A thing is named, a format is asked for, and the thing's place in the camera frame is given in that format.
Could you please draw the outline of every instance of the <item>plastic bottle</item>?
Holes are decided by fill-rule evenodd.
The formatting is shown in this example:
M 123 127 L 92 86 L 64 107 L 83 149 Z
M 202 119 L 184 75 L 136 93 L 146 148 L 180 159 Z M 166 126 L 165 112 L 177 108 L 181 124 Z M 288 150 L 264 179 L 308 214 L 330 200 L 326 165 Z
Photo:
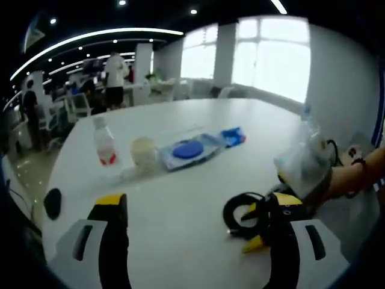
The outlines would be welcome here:
M 306 124 L 307 129 L 311 134 L 319 131 L 319 126 L 315 122 L 312 115 L 312 108 L 310 104 L 303 105 L 303 112 L 301 115 L 301 120 Z
M 115 141 L 104 117 L 95 117 L 93 121 L 95 126 L 94 143 L 100 163 L 103 166 L 115 164 L 117 162 Z

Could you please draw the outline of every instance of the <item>human arm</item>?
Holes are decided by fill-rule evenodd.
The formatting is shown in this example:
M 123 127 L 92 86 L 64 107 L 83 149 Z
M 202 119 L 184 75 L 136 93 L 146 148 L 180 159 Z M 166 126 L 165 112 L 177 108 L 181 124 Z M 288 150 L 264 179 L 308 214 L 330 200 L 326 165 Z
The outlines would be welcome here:
M 310 206 L 315 212 L 329 199 L 341 197 L 351 191 L 369 188 L 385 176 L 385 149 L 378 148 L 365 158 L 365 168 L 356 163 L 352 166 L 332 168 L 332 176 L 328 191 L 314 201 Z M 380 205 L 385 204 L 385 190 L 378 193 Z

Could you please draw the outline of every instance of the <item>person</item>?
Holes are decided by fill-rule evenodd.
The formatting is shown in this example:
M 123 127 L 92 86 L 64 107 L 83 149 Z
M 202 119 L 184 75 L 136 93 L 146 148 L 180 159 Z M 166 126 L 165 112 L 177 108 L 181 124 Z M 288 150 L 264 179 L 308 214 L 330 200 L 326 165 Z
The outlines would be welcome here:
M 40 148 L 40 137 L 39 137 L 39 117 L 37 115 L 37 99 L 36 94 L 32 90 L 34 81 L 29 80 L 26 83 L 27 91 L 23 98 L 24 112 L 28 118 L 28 131 L 31 137 L 32 146 L 36 151 Z
M 90 99 L 94 96 L 96 91 L 95 83 L 93 77 L 88 77 L 82 84 L 80 92 L 84 93 L 87 99 Z
M 129 69 L 129 72 L 128 72 L 128 81 L 129 81 L 130 83 L 134 83 L 134 70 L 132 69 L 132 65 L 130 65 L 130 66 L 128 67 L 128 69 Z
M 72 84 L 71 84 L 71 95 L 77 95 L 79 94 L 80 91 L 78 89 L 78 85 L 76 84 L 76 81 L 74 81 Z
M 128 74 L 125 59 L 113 52 L 106 62 L 106 105 L 114 110 L 122 107 L 124 76 Z
M 313 213 L 327 200 L 342 197 L 352 191 L 362 191 L 385 177 L 385 141 L 365 159 L 365 165 L 355 163 L 351 166 L 333 167 L 328 190 L 311 201 Z M 380 205 L 385 205 L 385 188 L 378 193 Z

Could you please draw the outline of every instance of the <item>led light strip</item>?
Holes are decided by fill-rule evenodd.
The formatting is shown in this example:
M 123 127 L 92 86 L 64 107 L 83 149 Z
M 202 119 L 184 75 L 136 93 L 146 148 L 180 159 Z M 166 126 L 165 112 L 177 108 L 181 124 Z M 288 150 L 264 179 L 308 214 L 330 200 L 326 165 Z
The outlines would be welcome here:
M 125 59 L 125 62 L 134 62 L 135 59 Z M 77 68 L 77 69 L 73 69 L 73 70 L 70 70 L 70 71 L 67 71 L 66 74 L 70 75 L 70 74 L 73 74 L 75 72 L 79 72 L 79 71 L 82 71 L 83 70 L 83 67 L 80 67 L 80 68 Z
M 135 55 L 135 53 L 134 52 L 124 52 L 124 53 L 121 53 L 120 55 L 121 56 L 128 56 L 128 55 Z M 108 57 L 110 57 L 110 55 L 103 55 L 103 56 L 97 57 L 97 59 L 104 59 L 104 58 L 108 58 Z M 60 68 L 58 68 L 56 70 L 53 70 L 53 71 L 49 72 L 49 75 L 53 75 L 53 74 L 55 74 L 57 72 L 61 72 L 62 70 L 65 70 L 65 69 L 70 68 L 72 66 L 83 64 L 83 62 L 84 62 L 84 60 L 78 61 L 78 62 L 74 62 L 74 63 L 68 64 L 68 65 L 65 65 L 63 67 L 60 67 Z
M 83 70 L 83 67 L 80 67 L 80 68 L 76 68 L 76 69 L 67 71 L 66 74 L 73 74 L 73 73 L 78 72 L 78 71 L 81 71 L 81 70 Z
M 6 103 L 6 105 L 4 105 L 4 108 L 2 109 L 3 112 L 11 105 L 11 103 L 14 101 L 15 98 L 17 98 L 20 94 L 21 94 L 22 91 L 19 91 L 18 93 L 16 93 L 11 99 L 10 101 L 8 101 Z
M 60 71 L 62 71 L 64 69 L 67 69 L 67 68 L 70 68 L 72 66 L 76 66 L 76 65 L 79 65 L 79 64 L 82 64 L 82 63 L 83 63 L 83 60 L 82 61 L 78 61 L 78 62 L 74 62 L 74 63 L 71 63 L 71 64 L 68 64 L 68 65 L 65 65 L 65 66 L 63 66 L 61 68 L 58 68 L 58 69 L 55 69 L 55 70 L 49 72 L 49 75 L 55 74 L 55 73 L 60 72 Z
M 52 82 L 52 79 L 47 79 L 45 82 L 43 82 L 43 85 L 49 84 L 50 82 Z
M 71 43 L 71 42 L 74 42 L 77 40 L 92 37 L 92 36 L 98 36 L 98 35 L 109 34 L 109 33 L 124 33 L 124 32 L 154 32 L 154 33 L 167 33 L 167 34 L 174 34 L 174 35 L 183 35 L 183 32 L 180 32 L 180 31 L 158 29 L 158 28 L 115 28 L 115 29 L 107 29 L 107 30 L 100 30 L 100 31 L 85 33 L 82 35 L 78 35 L 78 36 L 69 38 L 69 39 L 64 40 L 62 42 L 59 42 L 55 45 L 48 47 L 47 49 L 45 49 L 41 52 L 39 52 L 38 54 L 33 56 L 31 59 L 29 59 L 26 63 L 21 65 L 21 67 L 18 68 L 18 70 L 15 71 L 14 74 L 12 74 L 10 81 L 12 81 L 12 79 L 14 79 L 16 77 L 16 75 L 18 75 L 24 68 L 26 68 L 32 62 L 34 62 L 36 59 L 40 58 L 44 54 L 47 54 L 48 52 L 50 52 L 56 48 L 59 48 L 60 46 L 66 45 L 68 43 Z

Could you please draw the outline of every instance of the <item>black ceiling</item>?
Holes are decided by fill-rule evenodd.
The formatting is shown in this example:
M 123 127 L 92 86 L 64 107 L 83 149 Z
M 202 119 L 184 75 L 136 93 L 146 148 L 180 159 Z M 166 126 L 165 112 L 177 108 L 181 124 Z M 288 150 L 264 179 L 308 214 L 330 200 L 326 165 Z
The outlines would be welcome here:
M 9 49 L 9 57 L 5 62 L 3 93 L 12 95 L 11 86 L 18 86 L 28 70 L 50 72 L 59 68 L 62 61 L 65 64 L 77 62 L 84 59 L 87 53 L 96 57 L 109 54 L 112 50 L 134 52 L 138 42 L 148 42 L 149 38 L 155 39 L 154 48 L 157 50 L 165 43 L 180 37 L 161 33 L 117 33 L 90 37 L 69 43 L 42 56 L 21 72 L 13 83 L 9 82 L 10 75 L 26 60 L 50 45 L 76 35 L 122 27 L 163 28 L 185 33 L 210 23 L 235 22 L 243 16 L 278 14 L 270 0 L 127 0 L 127 5 L 122 7 L 118 5 L 118 1 L 59 0 L 10 3 L 12 8 L 7 9 L 12 20 L 8 19 L 3 24 L 9 35 L 6 47 Z M 385 37 L 380 31 L 381 24 L 385 21 L 382 20 L 381 14 L 385 11 L 385 5 L 381 1 L 281 0 L 281 3 L 289 15 L 307 17 L 310 23 L 339 31 L 356 39 L 373 53 L 382 53 L 381 47 L 385 43 Z M 190 15 L 192 8 L 198 10 L 197 15 Z M 57 18 L 54 26 L 49 24 L 52 17 Z M 45 36 L 23 54 L 23 38 L 31 22 L 34 22 L 34 26 Z M 113 39 L 118 39 L 119 42 L 113 44 Z M 83 50 L 79 51 L 78 46 L 83 46 Z

